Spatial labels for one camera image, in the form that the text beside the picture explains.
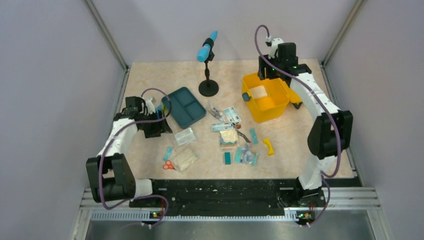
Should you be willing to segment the clear packet white pads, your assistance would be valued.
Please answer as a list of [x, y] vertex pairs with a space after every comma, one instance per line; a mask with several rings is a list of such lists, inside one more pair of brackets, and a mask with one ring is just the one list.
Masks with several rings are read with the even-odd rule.
[[174, 138], [178, 146], [182, 146], [196, 140], [196, 136], [191, 127], [177, 132], [174, 134]]

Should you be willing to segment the black handled bandage shears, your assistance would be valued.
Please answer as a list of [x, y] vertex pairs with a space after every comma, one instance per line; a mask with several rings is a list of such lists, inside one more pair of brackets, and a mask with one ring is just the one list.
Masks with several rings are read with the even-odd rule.
[[242, 137], [245, 140], [246, 143], [250, 143], [251, 142], [249, 140], [249, 138], [245, 134], [243, 134], [242, 132], [240, 132], [238, 129], [235, 129], [235, 130], [237, 132], [237, 135], [240, 136], [240, 137]]

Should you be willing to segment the cluster of teal sachets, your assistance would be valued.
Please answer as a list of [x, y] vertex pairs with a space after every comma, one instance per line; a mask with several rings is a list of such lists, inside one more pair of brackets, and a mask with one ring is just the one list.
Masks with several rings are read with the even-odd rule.
[[258, 157], [259, 157], [259, 153], [256, 151], [253, 151], [249, 143], [245, 143], [243, 146], [237, 147], [235, 152], [234, 162], [237, 164], [256, 166]]

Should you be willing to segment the beige gauze packet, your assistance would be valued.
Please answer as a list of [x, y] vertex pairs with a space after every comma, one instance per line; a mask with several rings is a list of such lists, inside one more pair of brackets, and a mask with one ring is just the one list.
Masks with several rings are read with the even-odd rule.
[[177, 171], [184, 172], [197, 160], [195, 152], [191, 148], [185, 148], [171, 159], [171, 163]]

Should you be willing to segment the white teal label packet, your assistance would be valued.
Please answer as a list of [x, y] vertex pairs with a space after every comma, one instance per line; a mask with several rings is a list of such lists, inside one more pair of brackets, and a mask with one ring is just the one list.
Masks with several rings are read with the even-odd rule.
[[220, 132], [220, 131], [228, 131], [233, 129], [234, 126], [230, 122], [221, 122], [221, 123], [214, 123], [211, 125], [211, 130], [213, 132]]

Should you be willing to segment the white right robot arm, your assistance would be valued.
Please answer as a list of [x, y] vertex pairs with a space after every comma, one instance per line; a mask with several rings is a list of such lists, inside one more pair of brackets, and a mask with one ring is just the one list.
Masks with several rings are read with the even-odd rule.
[[294, 202], [307, 206], [319, 194], [328, 168], [333, 163], [340, 167], [341, 153], [350, 145], [353, 114], [330, 101], [308, 65], [299, 63], [295, 43], [274, 38], [267, 40], [266, 45], [270, 52], [259, 56], [258, 77], [285, 82], [313, 120], [307, 137], [311, 156], [305, 170], [296, 178], [293, 192]]

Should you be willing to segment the clear packet small items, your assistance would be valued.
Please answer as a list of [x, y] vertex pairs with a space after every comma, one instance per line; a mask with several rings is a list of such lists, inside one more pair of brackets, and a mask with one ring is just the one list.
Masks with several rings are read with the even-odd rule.
[[209, 109], [209, 113], [217, 120], [221, 121], [221, 122], [225, 122], [226, 121], [226, 116], [224, 115], [223, 112], [221, 112], [220, 110], [218, 110], [216, 107], [214, 107], [213, 105], [210, 105], [210, 109]]

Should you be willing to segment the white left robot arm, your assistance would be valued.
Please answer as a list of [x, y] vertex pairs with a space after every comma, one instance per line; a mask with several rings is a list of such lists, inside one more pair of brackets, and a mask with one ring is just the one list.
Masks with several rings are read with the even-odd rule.
[[142, 189], [145, 181], [135, 179], [125, 155], [139, 131], [147, 139], [172, 132], [166, 114], [155, 103], [153, 97], [126, 97], [124, 108], [113, 118], [104, 147], [87, 159], [86, 172], [96, 203], [132, 199]]

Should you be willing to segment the white printed packet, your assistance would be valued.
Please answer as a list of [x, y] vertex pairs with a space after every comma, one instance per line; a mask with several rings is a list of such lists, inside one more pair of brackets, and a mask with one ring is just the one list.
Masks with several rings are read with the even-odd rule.
[[225, 108], [223, 110], [223, 113], [226, 116], [226, 118], [234, 124], [239, 124], [242, 122], [242, 119], [234, 106]]

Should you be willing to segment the beige bandage packet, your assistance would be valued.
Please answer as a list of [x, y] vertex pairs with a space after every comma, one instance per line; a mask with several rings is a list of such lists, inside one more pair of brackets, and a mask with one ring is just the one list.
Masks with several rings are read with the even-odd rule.
[[238, 144], [238, 134], [233, 130], [219, 131], [219, 146], [221, 148], [229, 148]]

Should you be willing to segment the white gauze packet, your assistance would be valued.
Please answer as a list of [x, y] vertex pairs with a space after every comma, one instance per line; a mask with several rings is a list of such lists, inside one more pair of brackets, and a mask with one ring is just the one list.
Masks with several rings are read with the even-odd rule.
[[264, 85], [259, 85], [249, 89], [250, 95], [253, 99], [262, 99], [268, 96], [268, 92]]

